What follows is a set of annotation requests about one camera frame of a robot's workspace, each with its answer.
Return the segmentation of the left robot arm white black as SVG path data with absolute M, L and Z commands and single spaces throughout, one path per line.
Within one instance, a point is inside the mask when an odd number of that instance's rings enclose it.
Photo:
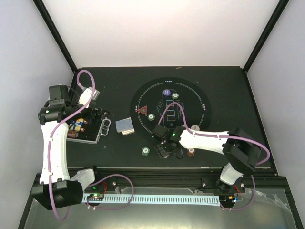
M 103 122 L 108 113 L 93 106 L 99 96 L 93 87 L 83 88 L 76 103 L 71 101 L 66 85 L 49 87 L 49 95 L 38 113 L 43 134 L 43 167 L 39 185 L 32 188 L 31 194 L 47 210 L 56 210 L 80 204 L 87 187 L 98 190 L 102 186 L 95 166 L 84 168 L 73 177 L 69 175 L 66 151 L 70 122 L 90 110 L 100 114 L 99 121 Z

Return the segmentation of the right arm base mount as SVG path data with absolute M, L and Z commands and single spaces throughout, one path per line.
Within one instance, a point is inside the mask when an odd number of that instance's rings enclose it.
M 201 178 L 199 190 L 218 196 L 220 204 L 224 208 L 233 208 L 237 202 L 244 200 L 245 196 L 245 188 L 241 178 L 237 179 L 233 185 L 228 185 L 216 176 L 205 176 Z

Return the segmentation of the red triangular dealer button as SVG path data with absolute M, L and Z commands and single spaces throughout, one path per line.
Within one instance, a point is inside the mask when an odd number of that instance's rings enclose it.
M 143 106 L 137 110 L 138 113 L 147 116 L 147 106 Z

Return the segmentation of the purple round blind button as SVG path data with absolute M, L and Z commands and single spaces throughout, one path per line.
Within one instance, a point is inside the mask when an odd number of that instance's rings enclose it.
M 172 95 L 172 92 L 171 92 L 171 90 L 169 90 L 169 89 L 164 89 L 164 90 L 163 90 L 163 95 L 164 95 L 164 96 L 171 96 L 171 95 Z

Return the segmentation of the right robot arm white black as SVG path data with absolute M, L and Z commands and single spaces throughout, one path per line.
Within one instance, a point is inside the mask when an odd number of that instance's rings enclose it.
M 174 154 L 182 159 L 184 152 L 195 154 L 197 149 L 223 155 L 228 163 L 215 181 L 203 181 L 204 188 L 221 193 L 232 193 L 236 182 L 244 175 L 253 175 L 261 147 L 243 130 L 204 132 L 189 130 L 184 126 L 168 129 L 157 125 L 152 138 L 158 140 L 155 149 L 161 158 Z

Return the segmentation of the green poker chip stack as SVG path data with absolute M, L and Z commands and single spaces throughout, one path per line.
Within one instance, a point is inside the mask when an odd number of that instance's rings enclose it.
M 150 153 L 150 149 L 148 147 L 143 147 L 141 152 L 143 156 L 147 156 Z

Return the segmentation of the white round blind button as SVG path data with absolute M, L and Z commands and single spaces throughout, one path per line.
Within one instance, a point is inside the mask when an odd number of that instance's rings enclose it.
M 191 129 L 192 129 L 192 130 L 195 130 L 195 131 L 200 131 L 200 128 L 199 128 L 198 125 L 192 125 L 192 126 L 191 126 Z

